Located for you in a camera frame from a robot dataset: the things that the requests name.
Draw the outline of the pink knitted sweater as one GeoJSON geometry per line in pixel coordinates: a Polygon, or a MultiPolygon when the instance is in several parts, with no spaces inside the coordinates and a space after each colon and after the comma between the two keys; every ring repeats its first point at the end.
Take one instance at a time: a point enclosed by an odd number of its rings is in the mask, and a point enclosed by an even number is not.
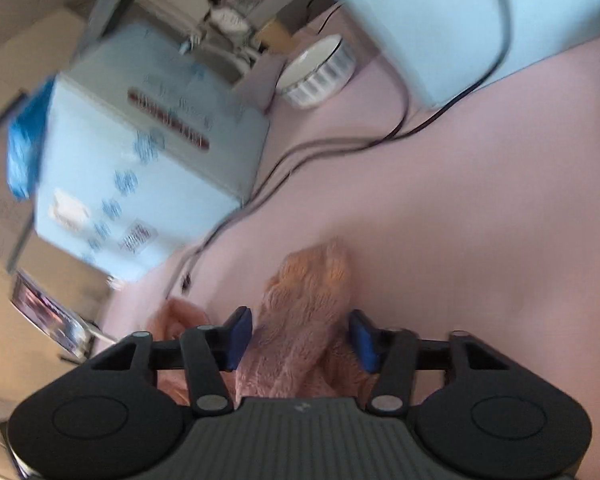
{"type": "Polygon", "coordinates": [[[352,396],[365,404],[376,377],[347,340],[353,278],[338,238],[288,255],[265,287],[237,370],[221,374],[230,400],[352,396]]]}

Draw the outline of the white striped bowl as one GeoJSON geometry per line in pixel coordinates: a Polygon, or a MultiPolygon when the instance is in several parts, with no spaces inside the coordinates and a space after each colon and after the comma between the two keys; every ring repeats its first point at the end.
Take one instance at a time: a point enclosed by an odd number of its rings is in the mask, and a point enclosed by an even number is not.
{"type": "Polygon", "coordinates": [[[351,80],[356,57],[341,35],[318,40],[294,58],[280,74],[276,94],[298,110],[322,105],[351,80]]]}

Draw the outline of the small white cardboard box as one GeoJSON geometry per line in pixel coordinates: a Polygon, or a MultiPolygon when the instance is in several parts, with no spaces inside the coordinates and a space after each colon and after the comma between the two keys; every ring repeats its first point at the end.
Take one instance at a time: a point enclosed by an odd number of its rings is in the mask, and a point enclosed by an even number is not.
{"type": "Polygon", "coordinates": [[[167,36],[125,26],[55,80],[36,234],[137,281],[248,200],[269,126],[167,36]]]}

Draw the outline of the blue plastic package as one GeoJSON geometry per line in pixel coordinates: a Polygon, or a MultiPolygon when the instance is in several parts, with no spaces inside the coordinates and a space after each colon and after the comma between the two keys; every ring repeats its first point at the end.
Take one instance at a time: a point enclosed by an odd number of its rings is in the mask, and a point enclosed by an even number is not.
{"type": "Polygon", "coordinates": [[[28,200],[38,185],[48,110],[56,78],[48,78],[27,98],[7,128],[6,183],[16,200],[28,200]]]}

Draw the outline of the large white cardboard box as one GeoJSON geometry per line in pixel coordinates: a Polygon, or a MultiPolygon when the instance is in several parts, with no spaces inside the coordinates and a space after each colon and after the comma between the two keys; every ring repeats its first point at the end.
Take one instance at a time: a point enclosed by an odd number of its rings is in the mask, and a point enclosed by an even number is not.
{"type": "Polygon", "coordinates": [[[428,106],[600,36],[600,0],[337,1],[428,106]]]}

